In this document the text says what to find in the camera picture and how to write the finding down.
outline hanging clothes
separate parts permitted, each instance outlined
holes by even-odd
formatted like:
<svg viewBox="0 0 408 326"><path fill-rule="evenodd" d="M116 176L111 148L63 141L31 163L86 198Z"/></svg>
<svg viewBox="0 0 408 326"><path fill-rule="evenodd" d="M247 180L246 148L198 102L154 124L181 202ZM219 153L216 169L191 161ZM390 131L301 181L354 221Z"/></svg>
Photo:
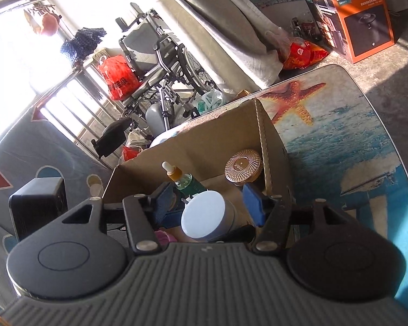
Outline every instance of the hanging clothes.
<svg viewBox="0 0 408 326"><path fill-rule="evenodd" d="M101 37L106 34L104 28L79 29L73 39L62 44L60 53L64 54L73 65L77 60L85 60L87 56L94 53L97 45L102 41Z"/></svg>

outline starfish print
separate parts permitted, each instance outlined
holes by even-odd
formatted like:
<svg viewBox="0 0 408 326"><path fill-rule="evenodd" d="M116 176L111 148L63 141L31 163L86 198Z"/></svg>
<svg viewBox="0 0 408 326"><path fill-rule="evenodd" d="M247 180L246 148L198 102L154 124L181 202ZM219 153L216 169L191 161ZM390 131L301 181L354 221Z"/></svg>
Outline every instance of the starfish print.
<svg viewBox="0 0 408 326"><path fill-rule="evenodd" d="M292 81L283 87L272 89L259 98L270 100L278 104L277 113L272 118L273 124L276 124L285 113L293 109L303 122L312 126L313 118L300 102L325 86L326 83L318 83L307 89L301 89L301 83L299 81Z"/></svg>

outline wheelchair armrest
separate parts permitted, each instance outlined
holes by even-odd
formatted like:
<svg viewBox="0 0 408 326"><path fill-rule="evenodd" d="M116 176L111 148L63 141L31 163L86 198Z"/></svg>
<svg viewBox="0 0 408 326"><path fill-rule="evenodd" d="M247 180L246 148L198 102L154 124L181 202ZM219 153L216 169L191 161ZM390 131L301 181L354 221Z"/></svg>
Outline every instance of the wheelchair armrest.
<svg viewBox="0 0 408 326"><path fill-rule="evenodd" d="M159 39L157 40L157 42L153 45L153 49L155 51L160 50L160 44L163 43L166 39L170 38L170 36L168 34L162 34Z"/></svg>
<svg viewBox="0 0 408 326"><path fill-rule="evenodd" d="M138 16L137 18L135 18L135 20L133 22L131 22L129 25L127 25L127 23L124 21L124 19L122 17L118 17L117 19L115 19L116 24L121 28L121 31L123 33L127 32L132 25L134 25L135 23L140 24L140 19L142 17Z"/></svg>
<svg viewBox="0 0 408 326"><path fill-rule="evenodd" d="M94 146L94 150L98 154L98 159L101 159L103 156L108 157L125 142L126 136L124 131L132 124L133 120L129 117L120 118L104 129L98 141L91 140L92 146Z"/></svg>

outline wheelchair wheel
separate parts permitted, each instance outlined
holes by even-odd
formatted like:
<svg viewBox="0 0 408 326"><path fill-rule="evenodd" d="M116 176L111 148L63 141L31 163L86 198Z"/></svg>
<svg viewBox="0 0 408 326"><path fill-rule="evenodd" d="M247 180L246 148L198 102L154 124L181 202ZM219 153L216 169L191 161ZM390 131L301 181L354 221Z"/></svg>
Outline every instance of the wheelchair wheel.
<svg viewBox="0 0 408 326"><path fill-rule="evenodd" d="M183 73L192 87L201 95L212 90L218 89L216 83L211 79L209 74L204 70L201 64L187 50L184 44L178 46L178 60Z"/></svg>

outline wheelchair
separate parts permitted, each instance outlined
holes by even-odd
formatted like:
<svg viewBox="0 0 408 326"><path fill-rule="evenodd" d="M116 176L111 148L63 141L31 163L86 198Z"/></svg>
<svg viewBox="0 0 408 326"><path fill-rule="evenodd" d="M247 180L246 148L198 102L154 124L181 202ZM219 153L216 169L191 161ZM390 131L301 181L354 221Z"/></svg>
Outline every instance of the wheelchair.
<svg viewBox="0 0 408 326"><path fill-rule="evenodd" d="M142 82L140 87L122 100L121 118L110 124L98 141L92 140L95 151L107 157L125 141L124 131L139 127L147 138L154 139L169 130L179 116L195 118L193 105L197 94L218 89L199 62L175 37L165 33L162 19L153 10L143 13L134 8L135 20L127 25L122 18L116 22L123 32L119 45L129 67Z"/></svg>

